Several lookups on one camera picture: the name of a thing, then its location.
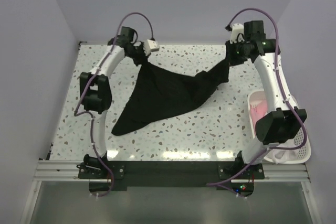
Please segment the black t-shirt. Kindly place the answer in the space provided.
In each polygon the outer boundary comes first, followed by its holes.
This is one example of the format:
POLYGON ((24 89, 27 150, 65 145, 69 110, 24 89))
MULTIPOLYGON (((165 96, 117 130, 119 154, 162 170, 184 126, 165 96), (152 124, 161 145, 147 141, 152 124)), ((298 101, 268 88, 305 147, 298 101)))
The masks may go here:
POLYGON ((220 84, 228 82, 228 76, 226 59, 195 76, 170 72, 147 62, 141 66, 134 90, 111 133, 125 135, 150 123, 196 110, 220 84))

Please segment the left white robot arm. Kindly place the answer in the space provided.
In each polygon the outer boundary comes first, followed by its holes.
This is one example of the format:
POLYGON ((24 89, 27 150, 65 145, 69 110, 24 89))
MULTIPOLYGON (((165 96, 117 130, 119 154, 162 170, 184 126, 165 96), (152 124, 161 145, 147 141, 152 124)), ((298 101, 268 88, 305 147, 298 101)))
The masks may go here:
POLYGON ((112 104, 110 78, 118 64, 132 50, 137 50, 135 42, 138 33, 133 28, 121 27, 121 31, 107 45, 103 57, 89 71, 79 77, 80 98, 75 116, 89 114, 91 117, 91 156, 104 157, 107 153, 105 142, 106 116, 112 104))

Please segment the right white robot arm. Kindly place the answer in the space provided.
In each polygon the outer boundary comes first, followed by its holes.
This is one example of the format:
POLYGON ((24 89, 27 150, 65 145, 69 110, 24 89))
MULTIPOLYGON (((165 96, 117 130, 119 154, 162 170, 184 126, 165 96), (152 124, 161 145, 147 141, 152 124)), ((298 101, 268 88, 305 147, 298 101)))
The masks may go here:
POLYGON ((282 70, 279 39, 267 39, 264 23, 253 20, 244 24, 229 22, 231 33, 226 41, 226 57, 232 65, 251 60, 257 70, 264 90, 266 106, 260 110, 255 123, 254 138, 241 152, 242 161, 234 165, 234 173, 246 178, 253 171, 252 165, 263 159, 274 163, 297 163, 292 155, 309 142, 305 109, 298 107, 289 91, 282 70))

